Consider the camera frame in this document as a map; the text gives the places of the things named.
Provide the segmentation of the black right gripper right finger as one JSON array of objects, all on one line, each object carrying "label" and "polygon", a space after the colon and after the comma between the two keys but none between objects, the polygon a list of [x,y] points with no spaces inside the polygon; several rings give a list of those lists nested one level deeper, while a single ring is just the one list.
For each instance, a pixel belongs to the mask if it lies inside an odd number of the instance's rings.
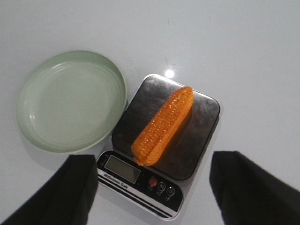
[{"label": "black right gripper right finger", "polygon": [[226,225],[298,225],[300,193],[238,151],[215,151],[210,186]]}]

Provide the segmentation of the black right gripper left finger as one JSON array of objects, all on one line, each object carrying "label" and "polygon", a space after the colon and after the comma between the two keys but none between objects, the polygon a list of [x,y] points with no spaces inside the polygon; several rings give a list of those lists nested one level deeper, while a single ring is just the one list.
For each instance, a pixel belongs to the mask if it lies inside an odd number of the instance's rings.
[{"label": "black right gripper left finger", "polygon": [[85,225],[98,188],[94,155],[70,155],[5,225]]}]

